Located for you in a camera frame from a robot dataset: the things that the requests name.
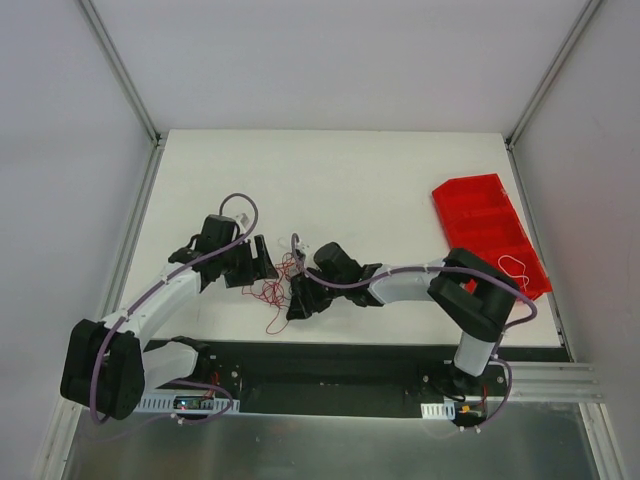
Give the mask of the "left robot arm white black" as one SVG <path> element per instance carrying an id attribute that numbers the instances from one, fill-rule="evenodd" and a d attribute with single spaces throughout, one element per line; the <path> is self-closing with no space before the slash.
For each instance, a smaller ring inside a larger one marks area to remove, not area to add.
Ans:
<path id="1" fill-rule="evenodd" d="M 143 395 L 182 381 L 216 389 L 212 352 L 185 336 L 148 344 L 170 318 L 218 279 L 228 288 L 275 279 L 278 272 L 263 235 L 237 219 L 211 214 L 199 233 L 174 251 L 159 276 L 132 304 L 72 329 L 60 383 L 61 396 L 89 408 L 100 421 L 122 420 Z"/>

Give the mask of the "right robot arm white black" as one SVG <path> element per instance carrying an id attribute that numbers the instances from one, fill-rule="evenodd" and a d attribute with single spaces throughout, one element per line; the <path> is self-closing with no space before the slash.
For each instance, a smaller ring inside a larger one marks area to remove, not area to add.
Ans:
<path id="1" fill-rule="evenodd" d="M 461 330 L 450 382 L 466 395 L 484 385 L 485 368 L 522 294 L 515 280 L 464 248 L 430 264 L 396 267 L 361 265 L 336 242 L 316 251 L 313 268 L 299 248 L 292 254 L 299 272 L 290 280 L 287 320 L 306 320 L 337 298 L 361 308 L 433 302 Z"/>

